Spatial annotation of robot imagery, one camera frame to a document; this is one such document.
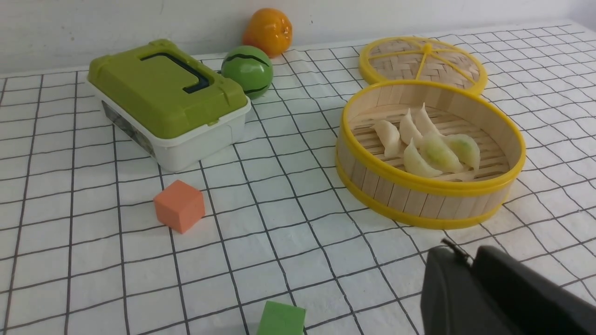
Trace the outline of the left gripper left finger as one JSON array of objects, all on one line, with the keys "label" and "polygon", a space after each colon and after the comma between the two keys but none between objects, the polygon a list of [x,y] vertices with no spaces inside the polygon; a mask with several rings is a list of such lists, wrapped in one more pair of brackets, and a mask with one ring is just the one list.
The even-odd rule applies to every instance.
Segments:
[{"label": "left gripper left finger", "polygon": [[426,335],[521,335],[471,272],[470,255],[447,238],[430,248],[420,311]]}]

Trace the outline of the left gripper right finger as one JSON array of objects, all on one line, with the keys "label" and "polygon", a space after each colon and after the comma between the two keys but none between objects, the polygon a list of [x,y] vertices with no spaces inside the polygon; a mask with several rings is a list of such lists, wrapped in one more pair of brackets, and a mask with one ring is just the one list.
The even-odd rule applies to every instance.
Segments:
[{"label": "left gripper right finger", "polygon": [[478,248],[471,272],[524,335],[593,335],[595,306],[494,246]]}]

